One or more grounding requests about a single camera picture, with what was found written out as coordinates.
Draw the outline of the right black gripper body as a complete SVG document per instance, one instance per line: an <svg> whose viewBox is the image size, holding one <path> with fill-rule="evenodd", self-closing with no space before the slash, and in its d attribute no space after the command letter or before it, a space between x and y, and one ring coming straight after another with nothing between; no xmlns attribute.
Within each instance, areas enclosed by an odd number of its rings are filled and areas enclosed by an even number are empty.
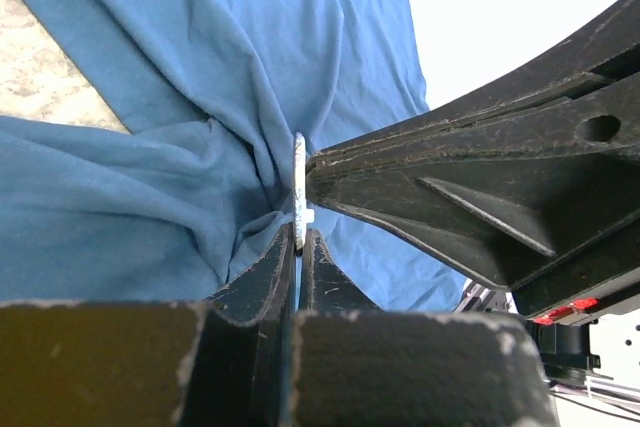
<svg viewBox="0 0 640 427"><path fill-rule="evenodd" d="M588 377L609 381L614 377L599 372L602 355L592 351L590 327L605 315L622 316L638 309L638 296L618 301L613 296L582 297L524 324L552 382L585 382Z"/></svg>

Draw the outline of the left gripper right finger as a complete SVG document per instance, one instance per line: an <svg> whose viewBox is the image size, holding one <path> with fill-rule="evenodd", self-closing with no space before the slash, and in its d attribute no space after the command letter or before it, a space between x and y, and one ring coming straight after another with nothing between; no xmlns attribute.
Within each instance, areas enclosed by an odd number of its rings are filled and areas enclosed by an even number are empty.
<svg viewBox="0 0 640 427"><path fill-rule="evenodd" d="M296 426L554 426L537 347L516 316L386 312L306 237L291 326Z"/></svg>

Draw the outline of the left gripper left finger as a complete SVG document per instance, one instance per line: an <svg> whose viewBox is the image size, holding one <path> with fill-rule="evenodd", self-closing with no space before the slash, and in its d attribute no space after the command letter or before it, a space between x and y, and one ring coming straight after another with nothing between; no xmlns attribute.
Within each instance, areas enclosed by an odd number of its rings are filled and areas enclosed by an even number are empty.
<svg viewBox="0 0 640 427"><path fill-rule="evenodd" d="M1 306L5 426L276 426L293 229L204 301Z"/></svg>

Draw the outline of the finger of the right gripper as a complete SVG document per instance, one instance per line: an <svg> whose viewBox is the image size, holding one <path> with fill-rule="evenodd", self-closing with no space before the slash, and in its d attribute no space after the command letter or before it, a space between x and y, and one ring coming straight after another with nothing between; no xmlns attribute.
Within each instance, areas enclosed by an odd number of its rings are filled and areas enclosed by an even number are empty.
<svg viewBox="0 0 640 427"><path fill-rule="evenodd" d="M327 147L344 150L472 123L560 97L587 94L639 71L639 0L618 0L536 58L442 107Z"/></svg>
<svg viewBox="0 0 640 427"><path fill-rule="evenodd" d="M639 79L311 158L308 199L371 223L539 317L639 289Z"/></svg>

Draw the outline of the small round brooch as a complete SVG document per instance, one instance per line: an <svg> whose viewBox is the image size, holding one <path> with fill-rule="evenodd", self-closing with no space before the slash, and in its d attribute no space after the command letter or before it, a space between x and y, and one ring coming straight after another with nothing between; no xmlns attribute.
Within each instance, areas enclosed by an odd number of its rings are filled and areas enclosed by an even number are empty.
<svg viewBox="0 0 640 427"><path fill-rule="evenodd" d="M293 231L296 254L304 250L308 226L315 220L315 211L308 206L306 198L306 140L301 133L294 137L293 150Z"/></svg>

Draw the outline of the blue t-shirt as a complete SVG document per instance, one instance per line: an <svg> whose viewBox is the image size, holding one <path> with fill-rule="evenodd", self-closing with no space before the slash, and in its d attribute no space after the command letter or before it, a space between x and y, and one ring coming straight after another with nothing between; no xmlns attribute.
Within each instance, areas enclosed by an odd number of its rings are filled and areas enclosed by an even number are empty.
<svg viewBox="0 0 640 427"><path fill-rule="evenodd" d="M409 0L23 0L124 133L1 121L3 299L203 299L317 151L427 111Z"/></svg>

